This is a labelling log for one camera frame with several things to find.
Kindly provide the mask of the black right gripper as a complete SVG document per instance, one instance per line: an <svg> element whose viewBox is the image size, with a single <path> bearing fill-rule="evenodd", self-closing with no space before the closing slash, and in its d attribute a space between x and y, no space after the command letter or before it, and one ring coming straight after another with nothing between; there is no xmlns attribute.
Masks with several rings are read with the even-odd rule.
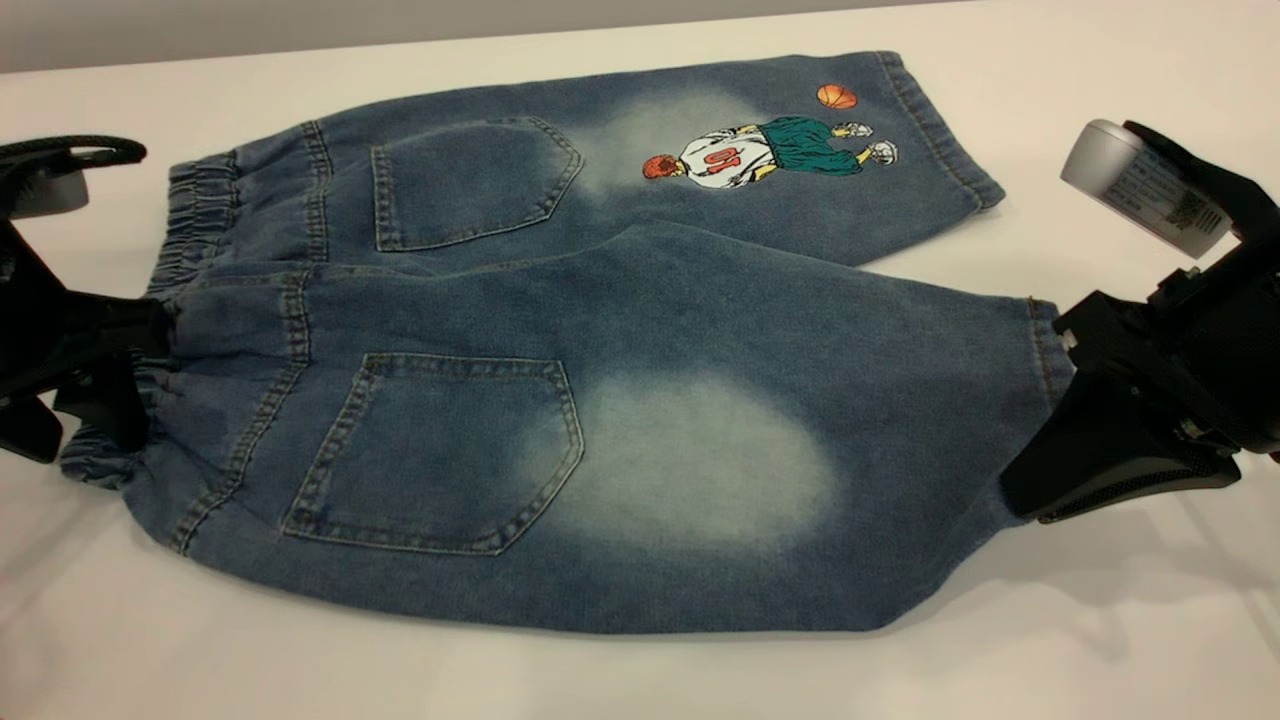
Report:
<svg viewBox="0 0 1280 720"><path fill-rule="evenodd" d="M1240 243L1146 302L1087 295L1052 323L1075 366L1000 475L1010 511L1051 524L1115 503L1240 480L1219 436L1277 452L1277 243Z"/></svg>

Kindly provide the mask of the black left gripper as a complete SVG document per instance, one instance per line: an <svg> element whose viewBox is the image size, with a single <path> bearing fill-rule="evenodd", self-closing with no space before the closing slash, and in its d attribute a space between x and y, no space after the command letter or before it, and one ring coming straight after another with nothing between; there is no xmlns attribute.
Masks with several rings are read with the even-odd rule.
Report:
<svg viewBox="0 0 1280 720"><path fill-rule="evenodd" d="M3 450L54 464L64 436L56 411L102 432L124 451L140 450L148 415L138 366L168 356L170 313L156 299L73 292L61 346L67 287L12 222L4 220L1 231ZM70 366L60 356L63 347L70 351ZM55 388L55 395L41 396Z"/></svg>

